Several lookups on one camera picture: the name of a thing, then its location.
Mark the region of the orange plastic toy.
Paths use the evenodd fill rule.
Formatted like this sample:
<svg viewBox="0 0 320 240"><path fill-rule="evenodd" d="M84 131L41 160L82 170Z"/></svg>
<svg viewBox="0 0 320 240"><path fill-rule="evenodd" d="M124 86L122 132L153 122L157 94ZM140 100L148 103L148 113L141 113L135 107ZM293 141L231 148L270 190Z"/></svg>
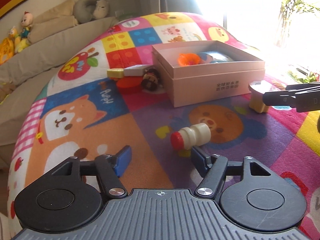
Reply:
<svg viewBox="0 0 320 240"><path fill-rule="evenodd" d="M177 61L179 66L186 67L200 64L201 58L194 53L181 53L179 54Z"/></svg>

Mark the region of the red round plastic lid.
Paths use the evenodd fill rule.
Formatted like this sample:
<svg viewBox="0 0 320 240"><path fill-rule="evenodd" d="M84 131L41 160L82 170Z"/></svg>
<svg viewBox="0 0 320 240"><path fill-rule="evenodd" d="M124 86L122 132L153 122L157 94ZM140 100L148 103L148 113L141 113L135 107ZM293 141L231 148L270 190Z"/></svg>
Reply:
<svg viewBox="0 0 320 240"><path fill-rule="evenodd" d="M142 90L142 80L140 76L127 76L119 79L116 83L116 87L121 94L138 93Z"/></svg>

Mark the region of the beige cushion pillow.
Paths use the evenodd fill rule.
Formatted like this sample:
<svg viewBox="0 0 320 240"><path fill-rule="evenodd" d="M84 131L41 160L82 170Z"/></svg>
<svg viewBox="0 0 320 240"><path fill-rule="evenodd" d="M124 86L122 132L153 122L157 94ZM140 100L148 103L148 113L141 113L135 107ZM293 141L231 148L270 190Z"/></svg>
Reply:
<svg viewBox="0 0 320 240"><path fill-rule="evenodd" d="M30 44L66 29L77 26L78 20L73 15L75 0L65 0L33 19L31 31L27 36Z"/></svg>

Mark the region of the white plastic adapter box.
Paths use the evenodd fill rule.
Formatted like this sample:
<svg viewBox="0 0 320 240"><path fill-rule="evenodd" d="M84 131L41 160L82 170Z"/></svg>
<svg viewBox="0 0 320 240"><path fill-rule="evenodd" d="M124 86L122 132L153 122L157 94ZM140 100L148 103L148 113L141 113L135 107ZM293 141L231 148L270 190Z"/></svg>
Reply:
<svg viewBox="0 0 320 240"><path fill-rule="evenodd" d="M143 76L152 67L151 64L137 64L124 68L124 76Z"/></svg>

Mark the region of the blue white round container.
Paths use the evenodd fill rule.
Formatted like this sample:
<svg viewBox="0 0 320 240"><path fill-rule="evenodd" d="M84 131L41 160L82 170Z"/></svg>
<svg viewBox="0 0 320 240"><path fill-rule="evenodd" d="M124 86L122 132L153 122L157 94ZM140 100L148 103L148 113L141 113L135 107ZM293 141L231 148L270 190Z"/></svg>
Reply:
<svg viewBox="0 0 320 240"><path fill-rule="evenodd" d="M197 54L202 63L224 63L224 62L233 62L234 60L218 51L206 51Z"/></svg>

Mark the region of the beige sofa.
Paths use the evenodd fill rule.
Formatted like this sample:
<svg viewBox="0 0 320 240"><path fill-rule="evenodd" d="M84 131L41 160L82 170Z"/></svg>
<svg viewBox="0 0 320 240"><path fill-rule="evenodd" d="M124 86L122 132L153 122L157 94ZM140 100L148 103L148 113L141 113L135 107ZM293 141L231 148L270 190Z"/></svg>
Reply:
<svg viewBox="0 0 320 240"><path fill-rule="evenodd" d="M8 168L22 124L47 82L89 42L117 23L115 17L77 25L32 44L1 65L1 83L15 90L1 103L1 168Z"/></svg>

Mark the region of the yellow plush toy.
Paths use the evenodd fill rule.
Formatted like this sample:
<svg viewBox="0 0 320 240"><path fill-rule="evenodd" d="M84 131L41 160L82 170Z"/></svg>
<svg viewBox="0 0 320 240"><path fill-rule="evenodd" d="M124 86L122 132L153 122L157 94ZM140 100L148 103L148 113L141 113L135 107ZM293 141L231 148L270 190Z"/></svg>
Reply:
<svg viewBox="0 0 320 240"><path fill-rule="evenodd" d="M8 37L1 42L0 64L7 62L15 55L15 38L18 36L17 28L13 26Z"/></svg>

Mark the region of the grey neck pillow plush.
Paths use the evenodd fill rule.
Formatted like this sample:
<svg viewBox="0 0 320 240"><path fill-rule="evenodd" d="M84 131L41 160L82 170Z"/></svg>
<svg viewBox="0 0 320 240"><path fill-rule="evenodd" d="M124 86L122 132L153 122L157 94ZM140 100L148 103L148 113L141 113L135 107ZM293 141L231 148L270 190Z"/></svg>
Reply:
<svg viewBox="0 0 320 240"><path fill-rule="evenodd" d="M105 18L108 12L107 0L78 0L73 8L73 16L80 24Z"/></svg>

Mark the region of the cartoon boy doll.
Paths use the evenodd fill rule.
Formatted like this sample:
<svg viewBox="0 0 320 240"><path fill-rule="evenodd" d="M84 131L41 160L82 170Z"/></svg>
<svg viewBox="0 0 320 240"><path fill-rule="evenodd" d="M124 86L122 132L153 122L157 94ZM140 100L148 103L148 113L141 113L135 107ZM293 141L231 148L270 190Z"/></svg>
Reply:
<svg viewBox="0 0 320 240"><path fill-rule="evenodd" d="M21 20L22 30L15 40L15 53L20 53L22 50L30 46L28 41L28 35L31 31L33 24L33 15L30 12L25 11Z"/></svg>

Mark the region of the cartoon boy figurine keychain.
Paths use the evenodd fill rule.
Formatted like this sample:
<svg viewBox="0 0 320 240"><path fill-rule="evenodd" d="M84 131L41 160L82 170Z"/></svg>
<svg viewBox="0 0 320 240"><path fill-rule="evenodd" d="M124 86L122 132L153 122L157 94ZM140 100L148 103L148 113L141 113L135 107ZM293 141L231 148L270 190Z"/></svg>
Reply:
<svg viewBox="0 0 320 240"><path fill-rule="evenodd" d="M157 90L159 83L160 83L159 72L154 68L150 68L143 75L141 85L144 89L153 92Z"/></svg>

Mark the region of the yellow cat keychain toy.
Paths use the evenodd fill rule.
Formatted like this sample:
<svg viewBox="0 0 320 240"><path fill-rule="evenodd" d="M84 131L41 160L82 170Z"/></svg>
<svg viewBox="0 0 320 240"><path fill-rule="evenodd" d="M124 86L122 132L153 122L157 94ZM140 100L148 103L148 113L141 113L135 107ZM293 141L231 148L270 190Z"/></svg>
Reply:
<svg viewBox="0 0 320 240"><path fill-rule="evenodd" d="M107 70L107 77L111 79L121 79L124 77L123 68L111 68Z"/></svg>

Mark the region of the small white red-capped bottle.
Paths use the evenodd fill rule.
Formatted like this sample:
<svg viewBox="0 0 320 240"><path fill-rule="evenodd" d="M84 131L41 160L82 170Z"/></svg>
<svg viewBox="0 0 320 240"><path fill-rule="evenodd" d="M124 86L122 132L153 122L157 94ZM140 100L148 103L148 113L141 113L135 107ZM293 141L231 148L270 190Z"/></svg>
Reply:
<svg viewBox="0 0 320 240"><path fill-rule="evenodd" d="M194 146L202 146L211 139L211 131L207 124L199 123L190 127L184 127L172 133L170 142L177 150L190 150Z"/></svg>

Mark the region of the pink cardboard box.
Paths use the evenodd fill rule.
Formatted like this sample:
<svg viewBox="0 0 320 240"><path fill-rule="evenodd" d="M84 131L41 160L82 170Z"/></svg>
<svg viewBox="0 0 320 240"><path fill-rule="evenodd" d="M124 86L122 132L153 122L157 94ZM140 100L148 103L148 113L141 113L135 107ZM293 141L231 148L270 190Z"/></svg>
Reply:
<svg viewBox="0 0 320 240"><path fill-rule="evenodd" d="M180 66L180 54L217 51L229 62ZM248 85L265 76L263 60L219 41L163 43L152 46L153 65L174 107L249 93Z"/></svg>

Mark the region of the colourful cartoon play mat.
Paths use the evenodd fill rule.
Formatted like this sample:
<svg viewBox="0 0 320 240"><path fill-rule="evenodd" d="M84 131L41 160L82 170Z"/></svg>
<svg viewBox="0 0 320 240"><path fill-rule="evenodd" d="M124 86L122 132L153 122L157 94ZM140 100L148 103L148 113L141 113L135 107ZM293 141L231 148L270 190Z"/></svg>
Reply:
<svg viewBox="0 0 320 240"><path fill-rule="evenodd" d="M206 123L207 153L234 160L256 157L304 195L301 230L319 239L319 112L288 106L267 113L249 108L249 93L174 107L166 91L121 94L111 68L152 64L152 46L219 41L248 51L225 29L198 14L167 12L133 18L111 27L65 63L32 103L18 135L8 181L8 227L21 226L14 198L36 178L73 153L84 160L129 144L132 164L125 186L194 187L199 175L189 151L173 150L176 130Z"/></svg>

